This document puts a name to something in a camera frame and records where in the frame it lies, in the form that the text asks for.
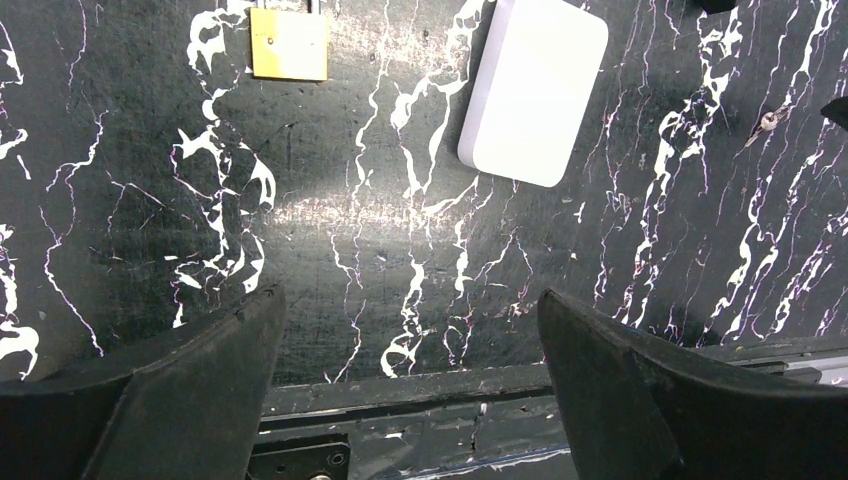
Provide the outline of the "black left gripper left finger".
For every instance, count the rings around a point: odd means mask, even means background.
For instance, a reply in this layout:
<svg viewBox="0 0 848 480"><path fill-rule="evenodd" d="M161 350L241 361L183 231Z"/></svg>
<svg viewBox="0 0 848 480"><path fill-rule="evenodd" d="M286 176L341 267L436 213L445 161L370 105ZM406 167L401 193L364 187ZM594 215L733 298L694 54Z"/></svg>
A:
<svg viewBox="0 0 848 480"><path fill-rule="evenodd" d="M285 293L232 305L35 382L1 386L5 479L242 479Z"/></svg>

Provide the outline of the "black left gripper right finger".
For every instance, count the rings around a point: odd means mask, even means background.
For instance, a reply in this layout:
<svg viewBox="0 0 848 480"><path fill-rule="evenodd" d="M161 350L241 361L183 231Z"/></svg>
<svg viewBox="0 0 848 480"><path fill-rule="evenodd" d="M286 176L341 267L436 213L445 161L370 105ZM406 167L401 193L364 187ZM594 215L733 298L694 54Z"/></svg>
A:
<svg viewBox="0 0 848 480"><path fill-rule="evenodd" d="M843 479L847 379L727 363L544 291L537 325L581 479Z"/></svg>

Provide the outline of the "small silver key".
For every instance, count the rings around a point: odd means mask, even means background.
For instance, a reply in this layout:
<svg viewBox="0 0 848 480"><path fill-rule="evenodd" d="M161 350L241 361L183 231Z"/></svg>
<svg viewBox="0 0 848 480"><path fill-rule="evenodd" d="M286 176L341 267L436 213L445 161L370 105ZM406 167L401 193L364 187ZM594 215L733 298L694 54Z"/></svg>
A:
<svg viewBox="0 0 848 480"><path fill-rule="evenodd" d="M748 136L744 147L750 147L759 137L775 130L777 126L787 117L790 108L790 105L783 105L774 111L764 113L760 118L759 123L753 128Z"/></svg>

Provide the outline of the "brass padlock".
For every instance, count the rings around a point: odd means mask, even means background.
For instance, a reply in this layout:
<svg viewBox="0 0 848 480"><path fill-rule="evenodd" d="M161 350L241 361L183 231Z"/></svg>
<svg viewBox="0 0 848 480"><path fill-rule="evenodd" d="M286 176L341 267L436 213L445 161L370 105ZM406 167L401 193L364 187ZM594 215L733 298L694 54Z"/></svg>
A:
<svg viewBox="0 0 848 480"><path fill-rule="evenodd" d="M319 1L308 11L249 9L252 73L260 79L324 82L328 79L329 22Z"/></svg>

